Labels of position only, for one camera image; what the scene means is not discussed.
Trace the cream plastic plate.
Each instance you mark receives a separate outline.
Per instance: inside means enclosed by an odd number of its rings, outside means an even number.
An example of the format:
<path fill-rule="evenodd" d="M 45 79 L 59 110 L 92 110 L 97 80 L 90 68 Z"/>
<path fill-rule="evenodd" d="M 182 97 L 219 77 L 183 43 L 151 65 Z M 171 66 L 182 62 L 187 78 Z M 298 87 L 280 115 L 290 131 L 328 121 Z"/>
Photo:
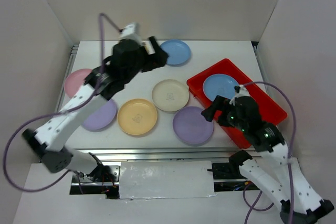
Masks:
<path fill-rule="evenodd" d="M 175 112 L 185 107 L 189 101 L 189 91 L 185 84 L 166 79 L 152 89 L 152 100 L 157 108 L 165 112 Z"/>

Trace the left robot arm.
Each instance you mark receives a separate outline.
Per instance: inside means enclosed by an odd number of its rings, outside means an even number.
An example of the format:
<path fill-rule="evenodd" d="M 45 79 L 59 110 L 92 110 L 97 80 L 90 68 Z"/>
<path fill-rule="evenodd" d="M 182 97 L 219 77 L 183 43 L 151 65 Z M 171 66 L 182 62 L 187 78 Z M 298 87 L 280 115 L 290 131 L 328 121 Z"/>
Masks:
<path fill-rule="evenodd" d="M 122 91 L 139 72 L 166 65 L 167 53 L 154 36 L 149 37 L 154 52 L 149 54 L 141 42 L 122 39 L 112 48 L 112 55 L 93 69 L 68 103 L 47 123 L 22 133 L 30 148 L 51 173 L 63 169 L 83 172 L 91 181 L 103 177 L 103 164 L 90 153 L 66 147 L 74 131 L 96 110 Z"/>

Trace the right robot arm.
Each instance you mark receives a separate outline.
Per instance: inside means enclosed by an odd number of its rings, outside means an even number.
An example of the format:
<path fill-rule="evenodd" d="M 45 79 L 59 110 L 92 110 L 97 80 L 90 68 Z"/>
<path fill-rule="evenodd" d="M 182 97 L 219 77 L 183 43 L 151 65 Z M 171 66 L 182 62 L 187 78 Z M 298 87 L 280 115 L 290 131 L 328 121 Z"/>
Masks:
<path fill-rule="evenodd" d="M 278 208 L 283 223 L 316 223 L 334 210 L 330 200 L 323 199 L 305 179 L 296 158 L 276 126 L 262 120 L 257 102 L 250 96 L 232 100 L 217 96 L 213 104 L 201 112 L 211 121 L 219 111 L 218 124 L 242 131 L 245 139 L 275 173 L 272 178 L 245 151 L 230 157 L 229 173 L 246 177 Z"/>

